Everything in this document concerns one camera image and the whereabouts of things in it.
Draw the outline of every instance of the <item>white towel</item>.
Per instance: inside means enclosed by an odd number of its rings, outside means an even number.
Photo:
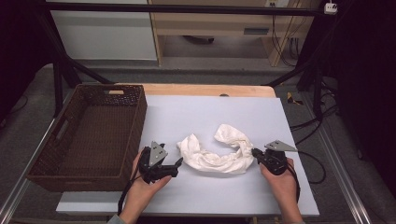
[[[219,156],[202,149],[197,137],[192,134],[177,143],[183,161],[199,171],[243,174],[254,160],[251,155],[253,145],[245,134],[228,124],[221,124],[214,137],[239,149],[229,155]]]

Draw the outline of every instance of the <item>brown woven basket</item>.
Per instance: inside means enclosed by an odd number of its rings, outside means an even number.
[[[147,111],[140,85],[78,85],[27,178],[49,191],[120,191]]]

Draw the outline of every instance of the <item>human hand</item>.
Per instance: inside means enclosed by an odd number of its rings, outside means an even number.
[[[134,169],[132,170],[132,174],[136,169],[140,154],[141,151],[134,159]],[[143,180],[143,178],[138,177],[128,191],[124,208],[120,213],[120,218],[127,224],[136,223],[140,214],[148,206],[155,193],[162,189],[171,180],[171,178],[172,176],[168,175],[155,183],[148,184]]]
[[[288,158],[288,164],[294,167],[294,162],[290,158]],[[260,163],[260,170],[271,186],[282,213],[283,222],[295,223],[303,221],[296,199],[297,183],[291,172],[286,170],[282,175],[273,175],[262,163]]]

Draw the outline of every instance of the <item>black pole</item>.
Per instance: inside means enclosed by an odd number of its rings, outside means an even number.
[[[81,63],[76,62],[72,58],[70,58],[68,55],[65,55],[66,60],[70,62],[70,64],[75,67],[78,71],[84,73],[85,75],[88,75],[89,77],[92,77],[93,79],[101,82],[102,84],[115,84],[115,82],[108,80],[107,78],[101,77],[95,72],[93,72],[91,69],[87,68],[86,66],[82,65]]]
[[[162,13],[204,13],[236,15],[275,15],[275,16],[327,16],[323,9],[287,7],[228,7],[228,6],[182,6],[182,5],[145,5],[145,4],[97,4],[97,3],[59,3],[39,4],[47,10],[61,11],[105,11],[105,12],[162,12]]]

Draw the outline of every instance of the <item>white table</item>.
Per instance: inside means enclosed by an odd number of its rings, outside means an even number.
[[[206,96],[183,96],[172,91],[173,95],[161,95],[150,91],[151,87],[145,86],[148,112],[140,146],[149,146],[151,141],[165,143],[164,149],[169,154],[163,164],[173,164],[179,158],[177,142],[191,133],[197,135],[205,149],[220,155],[234,151],[235,149],[213,138],[222,123],[230,124],[245,133],[252,144],[260,149],[274,140],[294,146],[279,99],[271,94],[268,95],[270,97],[256,95],[257,90],[264,87],[246,87],[253,92],[253,97],[207,96],[211,95],[208,91],[198,92],[199,95]],[[183,87],[185,85],[172,85],[170,89]],[[221,88],[222,91],[219,92],[232,92],[227,86]],[[215,91],[212,95],[218,95],[218,92]],[[286,154],[294,159],[300,181],[299,207],[302,215],[318,216],[318,208],[298,154]],[[144,215],[259,217],[280,214],[256,161],[242,175],[199,172],[186,163],[178,170],[178,176],[155,195]],[[57,211],[69,215],[111,216],[117,212],[119,198],[120,192],[65,192]]]

